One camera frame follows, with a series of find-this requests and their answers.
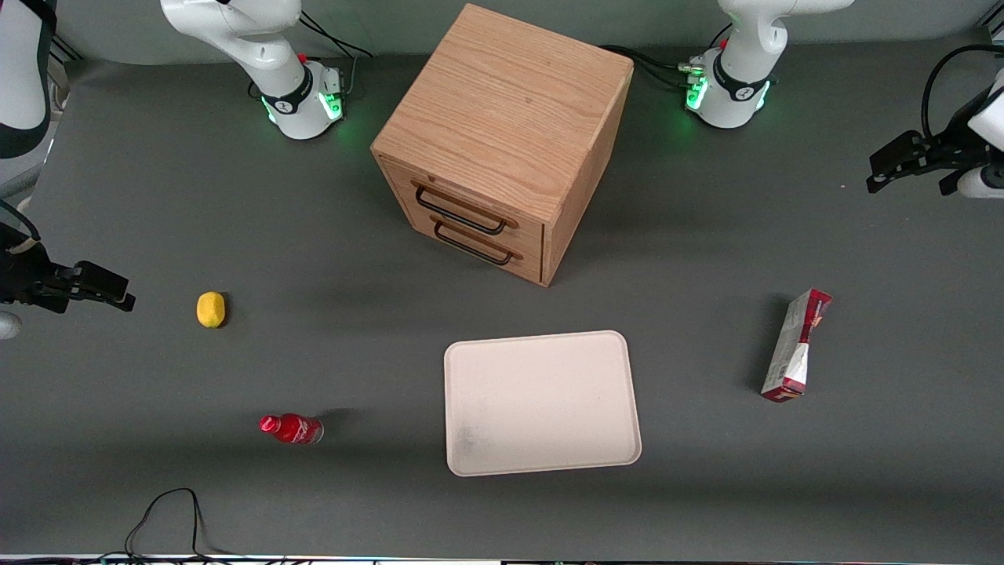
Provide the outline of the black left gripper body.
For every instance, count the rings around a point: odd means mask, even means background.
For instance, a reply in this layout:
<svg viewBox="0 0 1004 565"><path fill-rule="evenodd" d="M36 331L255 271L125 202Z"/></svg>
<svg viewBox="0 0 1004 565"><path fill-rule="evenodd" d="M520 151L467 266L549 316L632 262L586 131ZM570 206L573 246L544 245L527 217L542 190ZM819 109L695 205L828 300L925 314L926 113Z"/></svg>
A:
<svg viewBox="0 0 1004 565"><path fill-rule="evenodd" d="M938 185L943 196L997 195L997 87L969 101L933 139L929 164L951 172Z"/></svg>

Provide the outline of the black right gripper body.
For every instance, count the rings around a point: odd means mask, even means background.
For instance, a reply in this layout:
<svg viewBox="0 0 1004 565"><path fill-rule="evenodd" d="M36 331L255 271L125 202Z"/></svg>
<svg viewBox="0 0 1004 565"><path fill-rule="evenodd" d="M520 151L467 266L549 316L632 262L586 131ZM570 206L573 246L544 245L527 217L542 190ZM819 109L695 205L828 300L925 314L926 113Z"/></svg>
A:
<svg viewBox="0 0 1004 565"><path fill-rule="evenodd" d="M1 228L1 301L3 304L37 305L50 312L66 312L80 300L71 280L54 264L38 239L3 224Z"/></svg>

